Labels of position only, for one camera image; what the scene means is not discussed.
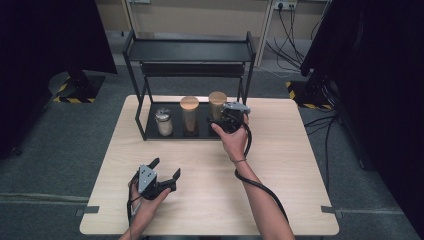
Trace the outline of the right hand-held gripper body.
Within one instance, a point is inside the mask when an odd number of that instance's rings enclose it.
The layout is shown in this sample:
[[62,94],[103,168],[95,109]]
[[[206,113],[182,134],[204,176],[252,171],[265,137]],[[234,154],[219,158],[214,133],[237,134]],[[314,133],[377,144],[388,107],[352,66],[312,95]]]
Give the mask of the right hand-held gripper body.
[[250,112],[251,109],[240,102],[224,103],[219,125],[226,133],[234,133],[244,123],[244,115]]

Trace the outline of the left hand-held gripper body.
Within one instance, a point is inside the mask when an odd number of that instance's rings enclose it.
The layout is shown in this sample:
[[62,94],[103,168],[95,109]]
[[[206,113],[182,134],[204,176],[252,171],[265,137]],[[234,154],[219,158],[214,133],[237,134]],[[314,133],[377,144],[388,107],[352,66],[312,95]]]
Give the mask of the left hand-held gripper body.
[[167,186],[157,181],[157,172],[150,165],[141,165],[138,171],[138,193],[147,200],[156,199]]

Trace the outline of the glass jar with bamboo lid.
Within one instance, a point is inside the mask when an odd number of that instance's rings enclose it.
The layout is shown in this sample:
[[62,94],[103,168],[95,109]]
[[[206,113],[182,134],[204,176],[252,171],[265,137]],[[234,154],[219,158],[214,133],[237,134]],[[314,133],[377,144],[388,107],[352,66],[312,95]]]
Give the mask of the glass jar with bamboo lid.
[[209,117],[211,120],[220,120],[223,105],[227,102],[227,95],[220,91],[209,94]]
[[186,136],[198,134],[197,109],[199,100],[195,96],[185,96],[180,101],[182,110],[183,133]]

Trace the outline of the glass jar with metal lid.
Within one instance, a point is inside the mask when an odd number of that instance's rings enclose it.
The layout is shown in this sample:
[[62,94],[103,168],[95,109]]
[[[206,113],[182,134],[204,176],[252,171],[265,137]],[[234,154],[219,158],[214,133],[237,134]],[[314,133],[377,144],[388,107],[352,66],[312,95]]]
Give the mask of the glass jar with metal lid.
[[160,135],[169,136],[173,133],[173,122],[170,109],[158,108],[155,113],[155,120]]

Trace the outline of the black metal two-tier rack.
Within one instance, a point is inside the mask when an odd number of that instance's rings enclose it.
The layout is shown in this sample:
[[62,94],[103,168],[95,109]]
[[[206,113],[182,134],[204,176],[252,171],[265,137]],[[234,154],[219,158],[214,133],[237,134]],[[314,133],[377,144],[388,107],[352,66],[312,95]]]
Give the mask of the black metal two-tier rack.
[[139,39],[130,31],[122,54],[138,100],[135,121],[144,140],[160,139],[155,110],[172,110],[173,139],[184,139],[177,100],[154,100],[149,80],[154,77],[218,77],[239,80],[236,99],[247,101],[256,58],[250,33],[243,39]]

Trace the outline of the person's right hand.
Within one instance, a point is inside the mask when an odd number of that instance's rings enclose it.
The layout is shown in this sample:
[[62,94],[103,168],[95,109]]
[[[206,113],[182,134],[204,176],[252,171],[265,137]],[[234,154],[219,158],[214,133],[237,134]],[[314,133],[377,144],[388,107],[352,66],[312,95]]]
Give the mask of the person's right hand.
[[217,124],[211,124],[211,127],[220,137],[224,150],[230,159],[240,160],[246,158],[244,151],[248,140],[248,133],[244,126],[241,126],[234,133],[226,133]]

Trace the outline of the person's left hand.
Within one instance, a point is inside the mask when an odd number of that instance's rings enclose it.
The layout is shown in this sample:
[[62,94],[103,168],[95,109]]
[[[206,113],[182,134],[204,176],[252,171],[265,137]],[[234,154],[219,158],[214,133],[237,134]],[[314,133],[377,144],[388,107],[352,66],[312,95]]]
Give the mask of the person's left hand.
[[171,192],[170,189],[164,190],[154,200],[147,200],[138,193],[138,179],[133,177],[128,183],[129,199],[127,202],[127,213],[129,222],[134,219],[145,219],[152,221],[160,204]]

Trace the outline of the stand base with hazard tape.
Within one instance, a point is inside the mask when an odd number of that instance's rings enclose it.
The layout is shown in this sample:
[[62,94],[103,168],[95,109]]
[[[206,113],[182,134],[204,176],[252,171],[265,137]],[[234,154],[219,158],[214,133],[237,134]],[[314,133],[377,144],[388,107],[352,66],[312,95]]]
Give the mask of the stand base with hazard tape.
[[322,93],[318,90],[315,93],[307,93],[305,81],[287,81],[286,88],[289,98],[296,102],[301,108],[332,110],[333,107]]
[[68,76],[59,87],[53,98],[62,103],[93,103],[105,80],[101,75],[86,75],[86,79],[78,80]]

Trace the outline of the white power strip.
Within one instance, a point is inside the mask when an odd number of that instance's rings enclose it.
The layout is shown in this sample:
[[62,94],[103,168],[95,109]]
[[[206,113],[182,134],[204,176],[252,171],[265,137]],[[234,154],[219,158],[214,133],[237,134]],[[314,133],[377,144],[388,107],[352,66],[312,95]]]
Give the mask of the white power strip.
[[297,3],[297,0],[276,0],[274,3],[274,9],[294,11],[296,9]]

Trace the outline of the dark curtain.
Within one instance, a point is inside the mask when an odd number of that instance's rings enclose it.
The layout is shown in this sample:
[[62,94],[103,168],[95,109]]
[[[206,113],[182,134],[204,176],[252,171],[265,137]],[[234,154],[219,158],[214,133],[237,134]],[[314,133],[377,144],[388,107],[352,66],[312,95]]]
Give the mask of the dark curtain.
[[332,0],[301,66],[424,240],[424,0]]

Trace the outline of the grey table bracket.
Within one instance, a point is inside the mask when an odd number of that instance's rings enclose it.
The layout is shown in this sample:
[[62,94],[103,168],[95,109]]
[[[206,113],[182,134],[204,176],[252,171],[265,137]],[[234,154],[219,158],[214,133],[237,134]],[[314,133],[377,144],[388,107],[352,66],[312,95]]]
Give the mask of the grey table bracket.
[[99,206],[86,206],[83,209],[77,209],[75,212],[75,216],[82,217],[85,214],[96,214],[99,211]]
[[334,207],[330,207],[330,206],[322,206],[321,212],[322,213],[328,213],[328,214],[334,214],[336,218],[343,218],[344,217],[341,210],[336,209]]

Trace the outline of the white post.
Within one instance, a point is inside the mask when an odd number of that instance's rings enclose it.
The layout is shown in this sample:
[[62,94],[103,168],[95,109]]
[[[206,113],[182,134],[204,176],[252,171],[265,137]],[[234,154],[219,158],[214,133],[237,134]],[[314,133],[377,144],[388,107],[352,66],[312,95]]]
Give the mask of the white post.
[[272,22],[272,15],[274,11],[274,3],[276,0],[266,0],[266,8],[262,21],[261,33],[257,45],[257,54],[255,58],[255,66],[260,67],[264,55],[264,48],[266,45],[267,35]]

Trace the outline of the black metal frame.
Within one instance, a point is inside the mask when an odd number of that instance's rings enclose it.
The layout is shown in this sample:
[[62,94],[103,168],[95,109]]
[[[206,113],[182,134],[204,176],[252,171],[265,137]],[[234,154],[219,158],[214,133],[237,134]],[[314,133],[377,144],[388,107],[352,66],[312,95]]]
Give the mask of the black metal frame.
[[117,72],[95,0],[0,0],[0,159],[49,101],[50,79],[82,70]]

